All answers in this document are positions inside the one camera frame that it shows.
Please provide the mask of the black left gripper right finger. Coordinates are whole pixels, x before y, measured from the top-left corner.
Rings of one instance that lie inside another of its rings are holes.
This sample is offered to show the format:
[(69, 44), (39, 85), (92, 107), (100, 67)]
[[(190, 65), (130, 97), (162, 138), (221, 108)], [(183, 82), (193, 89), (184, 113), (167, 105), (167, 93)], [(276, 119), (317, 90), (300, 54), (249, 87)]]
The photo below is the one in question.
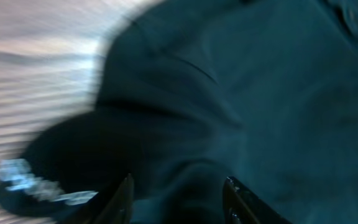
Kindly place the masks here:
[(223, 186), (225, 224), (291, 224), (235, 177)]

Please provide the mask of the black polo shirt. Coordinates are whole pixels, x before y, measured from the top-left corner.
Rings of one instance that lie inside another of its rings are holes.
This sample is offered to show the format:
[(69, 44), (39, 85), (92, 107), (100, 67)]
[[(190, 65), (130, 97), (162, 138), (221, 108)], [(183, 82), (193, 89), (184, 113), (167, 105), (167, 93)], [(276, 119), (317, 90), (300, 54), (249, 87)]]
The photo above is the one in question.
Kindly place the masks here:
[(358, 1), (164, 1), (93, 109), (0, 163), (0, 206), (62, 221), (134, 178), (132, 223), (224, 223), (239, 179), (292, 223), (358, 224)]

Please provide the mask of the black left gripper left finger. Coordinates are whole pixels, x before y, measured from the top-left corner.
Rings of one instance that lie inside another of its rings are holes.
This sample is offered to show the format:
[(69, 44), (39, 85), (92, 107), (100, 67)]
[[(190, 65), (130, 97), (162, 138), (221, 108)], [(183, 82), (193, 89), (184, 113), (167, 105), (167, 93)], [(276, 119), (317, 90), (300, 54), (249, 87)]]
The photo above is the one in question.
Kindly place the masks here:
[(57, 224), (130, 224), (133, 200), (134, 179), (127, 174)]

